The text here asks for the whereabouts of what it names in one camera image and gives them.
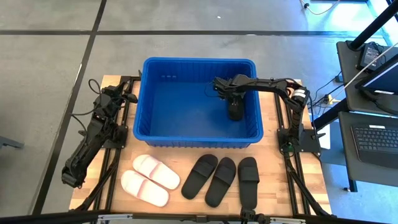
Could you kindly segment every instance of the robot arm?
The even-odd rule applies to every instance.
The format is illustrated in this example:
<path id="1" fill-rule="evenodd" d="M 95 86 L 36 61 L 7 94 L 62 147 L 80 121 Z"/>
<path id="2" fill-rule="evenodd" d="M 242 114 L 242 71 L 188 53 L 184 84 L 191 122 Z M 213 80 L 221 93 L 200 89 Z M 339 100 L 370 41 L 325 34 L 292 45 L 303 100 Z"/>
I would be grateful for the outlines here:
<path id="1" fill-rule="evenodd" d="M 245 75 L 236 75 L 234 78 L 224 80 L 216 77 L 213 88 L 222 99 L 228 100 L 229 118 L 240 120 L 243 117 L 243 96 L 246 91 L 268 91 L 277 93 L 287 106 L 292 110 L 292 122 L 289 125 L 288 142 L 299 144 L 300 134 L 303 130 L 303 111 L 310 96 L 310 91 L 292 79 L 259 79 L 249 78 Z"/>
<path id="2" fill-rule="evenodd" d="M 79 143 L 72 156 L 62 169 L 62 182 L 71 187 L 81 187 L 87 173 L 87 167 L 103 147 L 106 141 L 118 142 L 124 131 L 116 123 L 116 115 L 124 101 L 137 103 L 137 97 L 131 93 L 123 94 L 123 86 L 108 86 L 94 101 L 94 110 L 86 131 L 79 133 L 84 139 Z"/>

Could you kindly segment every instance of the table leg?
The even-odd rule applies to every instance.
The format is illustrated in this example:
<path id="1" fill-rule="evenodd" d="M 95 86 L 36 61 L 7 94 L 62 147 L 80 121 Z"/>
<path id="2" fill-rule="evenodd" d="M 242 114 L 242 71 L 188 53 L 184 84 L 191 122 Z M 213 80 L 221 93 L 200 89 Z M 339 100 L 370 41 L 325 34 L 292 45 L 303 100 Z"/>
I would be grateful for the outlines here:
<path id="1" fill-rule="evenodd" d="M 14 148 L 22 148 L 22 147 L 24 147 L 24 144 L 0 136 L 0 148 L 1 148 L 2 146 L 11 146 L 11 147 L 14 147 Z"/>
<path id="2" fill-rule="evenodd" d="M 356 186 L 356 181 L 355 180 L 351 180 L 348 177 L 348 184 L 349 184 L 349 188 L 345 187 L 344 190 L 349 191 L 349 192 L 358 192 L 358 188 Z"/>
<path id="3" fill-rule="evenodd" d="M 312 122 L 312 125 L 317 130 L 319 130 L 334 121 L 338 117 L 338 113 L 340 111 L 349 112 L 346 98 L 338 102 L 334 107 L 330 108 L 330 110 L 328 110 L 322 116 L 315 119 L 315 121 Z"/>

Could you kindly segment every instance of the wooden table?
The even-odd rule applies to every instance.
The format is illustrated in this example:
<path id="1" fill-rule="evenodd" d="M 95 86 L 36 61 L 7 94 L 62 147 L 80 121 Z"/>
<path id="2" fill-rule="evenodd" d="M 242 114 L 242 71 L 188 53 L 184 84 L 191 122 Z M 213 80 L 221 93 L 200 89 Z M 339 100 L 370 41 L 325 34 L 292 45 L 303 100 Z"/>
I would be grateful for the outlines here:
<path id="1" fill-rule="evenodd" d="M 121 76 L 105 75 L 102 87 L 118 85 Z M 137 97 L 140 82 L 134 82 L 133 93 Z M 275 100 L 273 93 L 259 92 L 261 102 L 261 115 L 264 127 L 264 137 L 260 142 L 250 145 L 245 149 L 210 149 L 210 148 L 178 148 L 178 147 L 151 147 L 144 141 L 137 140 L 133 133 L 136 105 L 131 104 L 127 125 L 129 126 L 127 144 L 122 150 L 119 169 L 117 174 L 114 197 L 112 201 L 112 212 L 124 213 L 158 213 L 174 215 L 237 215 L 241 211 L 239 200 L 238 177 L 235 177 L 231 187 L 226 193 L 223 201 L 217 208 L 211 208 L 205 203 L 205 194 L 209 187 L 210 180 L 202 187 L 199 194 L 193 200 L 185 199 L 181 194 L 181 187 L 185 182 L 191 168 L 197 159 L 204 154 L 214 154 L 218 160 L 223 157 L 230 157 L 236 165 L 245 157 L 252 156 L 257 160 L 260 183 L 258 185 L 258 203 L 256 212 L 265 215 L 289 216 L 292 215 L 290 206 L 289 189 L 284 160 L 279 153 L 276 129 L 278 128 Z M 303 116 L 305 128 L 311 128 L 308 110 Z M 139 200 L 126 193 L 121 186 L 120 178 L 124 171 L 133 170 L 133 160 L 141 154 L 150 154 L 162 161 L 169 168 L 174 170 L 181 178 L 179 187 L 175 190 L 168 190 L 170 200 L 166 206 L 159 208 L 142 200 Z M 301 153 L 301 161 L 305 183 L 311 191 L 315 200 L 322 208 L 331 213 L 329 199 L 326 192 L 325 181 L 323 180 L 322 168 L 319 160 L 311 153 Z M 104 150 L 100 150 L 87 170 L 87 177 L 81 189 L 75 189 L 70 202 L 70 208 L 76 208 L 89 195 L 98 182 L 101 165 L 104 157 Z M 108 183 L 104 187 L 100 208 L 104 208 Z M 300 191 L 295 186 L 298 210 L 303 213 Z"/>

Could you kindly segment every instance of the gray floor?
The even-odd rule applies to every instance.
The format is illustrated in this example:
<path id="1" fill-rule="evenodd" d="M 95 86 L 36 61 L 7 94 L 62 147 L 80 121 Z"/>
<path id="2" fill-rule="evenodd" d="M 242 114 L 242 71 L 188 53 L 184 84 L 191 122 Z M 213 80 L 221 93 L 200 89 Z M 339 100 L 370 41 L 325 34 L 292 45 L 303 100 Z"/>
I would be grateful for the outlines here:
<path id="1" fill-rule="evenodd" d="M 99 5 L 98 0 L 0 0 L 0 29 L 91 29 Z M 317 11 L 329 5 L 312 3 Z M 316 17 L 303 12 L 298 0 L 108 0 L 100 29 L 356 31 L 372 19 L 367 5 L 353 3 L 342 3 L 334 11 Z M 25 142 L 23 150 L 0 149 L 2 217 L 28 211 L 87 40 L 87 36 L 0 36 L 0 135 Z M 230 35 L 97 36 L 75 111 L 91 109 L 95 94 L 86 84 L 89 78 L 100 81 L 103 75 L 135 75 L 145 59 L 156 56 L 249 58 L 256 63 L 260 77 L 301 78 L 314 92 L 340 71 L 335 44 L 344 40 Z M 87 124 L 88 119 L 84 117 L 82 121 Z M 45 213 L 68 208 L 72 189 L 61 184 L 60 169 L 81 139 L 79 129 L 72 120 Z M 325 165 L 323 171 L 334 214 L 379 222 L 398 220 L 397 214 L 386 213 L 397 209 L 398 203 L 392 198 L 398 189 L 360 183 L 359 193 L 348 193 L 341 190 L 348 185 L 344 167 Z"/>

